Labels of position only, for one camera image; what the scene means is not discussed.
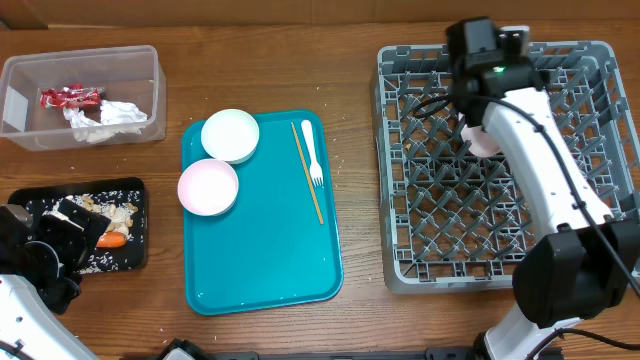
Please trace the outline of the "orange carrot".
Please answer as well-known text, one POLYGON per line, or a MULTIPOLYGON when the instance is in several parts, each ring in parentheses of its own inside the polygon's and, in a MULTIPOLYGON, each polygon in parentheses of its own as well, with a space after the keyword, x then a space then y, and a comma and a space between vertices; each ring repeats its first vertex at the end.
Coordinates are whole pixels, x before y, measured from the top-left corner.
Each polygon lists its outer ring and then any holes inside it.
POLYGON ((119 248, 127 243, 127 236, 121 232, 111 231, 103 234, 96 243, 97 248, 119 248))

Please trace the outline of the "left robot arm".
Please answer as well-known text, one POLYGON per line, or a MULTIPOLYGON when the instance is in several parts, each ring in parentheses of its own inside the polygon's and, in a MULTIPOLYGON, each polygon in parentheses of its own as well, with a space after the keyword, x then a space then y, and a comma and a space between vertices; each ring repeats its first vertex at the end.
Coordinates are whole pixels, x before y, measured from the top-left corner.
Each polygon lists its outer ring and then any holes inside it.
POLYGON ((64 199, 35 221, 1 207, 1 357, 94 359, 57 317, 79 296, 85 266, 110 220, 64 199))

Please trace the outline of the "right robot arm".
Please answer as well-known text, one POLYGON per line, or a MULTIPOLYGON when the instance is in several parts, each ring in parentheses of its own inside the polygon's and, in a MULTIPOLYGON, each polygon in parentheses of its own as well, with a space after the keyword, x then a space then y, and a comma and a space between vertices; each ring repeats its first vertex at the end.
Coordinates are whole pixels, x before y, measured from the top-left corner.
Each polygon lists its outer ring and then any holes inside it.
POLYGON ((554 120, 549 75, 528 56, 528 29, 487 17, 446 30, 454 108, 507 159, 536 244, 512 275, 515 303, 474 346, 478 359, 534 359, 577 324, 620 304, 639 256, 639 225, 617 220, 580 172, 554 120))

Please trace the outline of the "white tissue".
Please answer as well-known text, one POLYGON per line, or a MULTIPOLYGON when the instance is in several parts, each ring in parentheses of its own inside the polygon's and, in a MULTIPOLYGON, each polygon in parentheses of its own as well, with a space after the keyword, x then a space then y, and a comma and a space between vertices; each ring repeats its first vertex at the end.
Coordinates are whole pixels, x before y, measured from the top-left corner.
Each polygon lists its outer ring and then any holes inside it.
POLYGON ((63 110, 64 118, 74 130, 78 142, 98 144, 118 134, 141 134, 141 123, 148 120, 134 103, 103 100, 100 105, 100 119, 92 120, 78 108, 63 110))

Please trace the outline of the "white bowl with scraps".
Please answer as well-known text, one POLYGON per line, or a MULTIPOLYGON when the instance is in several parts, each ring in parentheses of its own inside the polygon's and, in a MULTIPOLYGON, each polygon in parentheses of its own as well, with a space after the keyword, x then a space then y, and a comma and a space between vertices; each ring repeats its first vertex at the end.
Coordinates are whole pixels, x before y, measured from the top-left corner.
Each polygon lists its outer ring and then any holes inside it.
POLYGON ((255 118, 240 109, 224 109, 211 115, 201 130, 201 143, 212 158, 239 164, 248 160, 260 138, 255 118))

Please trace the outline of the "white plastic fork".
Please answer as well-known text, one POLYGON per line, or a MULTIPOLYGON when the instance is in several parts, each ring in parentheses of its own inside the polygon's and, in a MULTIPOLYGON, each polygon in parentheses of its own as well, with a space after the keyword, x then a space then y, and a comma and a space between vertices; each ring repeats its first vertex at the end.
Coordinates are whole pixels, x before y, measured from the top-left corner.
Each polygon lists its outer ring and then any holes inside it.
POLYGON ((314 131, 311 122, 307 119, 301 122, 301 129, 310 157, 309 172, 314 186, 322 186, 324 183, 323 171, 317 160, 314 131))

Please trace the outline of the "wooden chopstick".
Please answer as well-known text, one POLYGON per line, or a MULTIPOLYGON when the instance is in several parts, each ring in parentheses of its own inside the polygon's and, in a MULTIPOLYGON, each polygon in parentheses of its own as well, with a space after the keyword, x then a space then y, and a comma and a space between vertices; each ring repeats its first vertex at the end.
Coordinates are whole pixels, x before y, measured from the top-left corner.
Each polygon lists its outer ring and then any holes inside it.
POLYGON ((306 163, 305 155, 304 155, 301 143, 300 143, 300 139, 299 139, 299 136, 298 136, 298 133, 297 133, 297 129, 296 129, 296 126, 295 126, 295 124, 293 122, 291 122, 291 128, 292 128, 292 132, 293 132, 294 139, 295 139, 295 142, 296 142, 296 146, 297 146, 297 150, 298 150, 298 153, 299 153, 300 161, 301 161, 301 164, 302 164, 302 167, 304 169, 305 176, 306 176, 306 180, 307 180, 307 184, 308 184, 308 187, 309 187, 310 195, 311 195, 311 198, 312 198, 315 210, 316 210, 316 214, 317 214, 317 217, 318 217, 318 220, 319 220, 319 224, 320 225, 324 225, 324 217, 323 217, 321 208, 320 208, 318 200, 317 200, 317 196, 316 196, 316 193, 315 193, 314 185, 312 183, 312 179, 311 179, 311 176, 310 176, 309 168, 308 168, 307 163, 306 163))

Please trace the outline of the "red snack wrapper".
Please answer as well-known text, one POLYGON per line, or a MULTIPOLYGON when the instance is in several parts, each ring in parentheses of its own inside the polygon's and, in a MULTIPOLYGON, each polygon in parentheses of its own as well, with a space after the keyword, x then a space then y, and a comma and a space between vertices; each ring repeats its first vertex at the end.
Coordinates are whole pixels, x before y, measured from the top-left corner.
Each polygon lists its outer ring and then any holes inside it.
POLYGON ((102 102, 104 87, 84 87, 73 84, 61 89, 48 89, 41 92, 40 105, 44 109, 80 109, 98 106, 102 102))

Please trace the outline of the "large pink plate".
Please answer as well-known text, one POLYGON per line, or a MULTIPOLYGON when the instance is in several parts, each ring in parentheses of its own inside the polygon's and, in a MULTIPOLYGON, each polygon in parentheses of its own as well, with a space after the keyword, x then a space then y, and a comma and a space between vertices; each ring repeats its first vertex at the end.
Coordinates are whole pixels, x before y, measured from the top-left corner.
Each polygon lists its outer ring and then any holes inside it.
POLYGON ((463 113, 458 114, 463 123, 461 138, 469 142, 469 151, 476 157, 489 158, 501 152, 500 133, 496 130, 492 117, 483 120, 481 126, 471 127, 463 113))

